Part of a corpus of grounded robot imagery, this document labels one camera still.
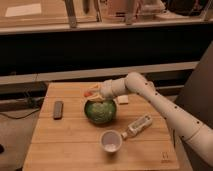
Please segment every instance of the black remote control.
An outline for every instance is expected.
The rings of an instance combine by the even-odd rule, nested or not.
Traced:
[[[63,116],[63,102],[62,101],[56,101],[54,104],[54,110],[53,110],[53,119],[59,120]]]

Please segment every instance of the white cup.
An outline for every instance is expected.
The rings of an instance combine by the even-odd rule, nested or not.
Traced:
[[[121,148],[122,142],[122,137],[117,131],[108,130],[101,135],[101,146],[108,153],[117,152]]]

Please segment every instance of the white bottle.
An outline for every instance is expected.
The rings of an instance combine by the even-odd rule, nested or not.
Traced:
[[[130,137],[135,137],[138,133],[142,132],[142,130],[150,126],[152,122],[153,120],[150,115],[142,116],[129,124],[126,132],[123,132],[121,136],[124,140]]]

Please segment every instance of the label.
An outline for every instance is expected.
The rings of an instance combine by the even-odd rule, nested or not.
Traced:
[[[17,17],[33,14],[41,14],[41,4],[29,4],[15,7],[8,7],[5,17]]]

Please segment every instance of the green vegetable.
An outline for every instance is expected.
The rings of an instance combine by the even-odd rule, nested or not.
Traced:
[[[116,116],[116,103],[113,100],[103,102],[87,101],[84,112],[88,119],[95,124],[104,124],[112,121]]]

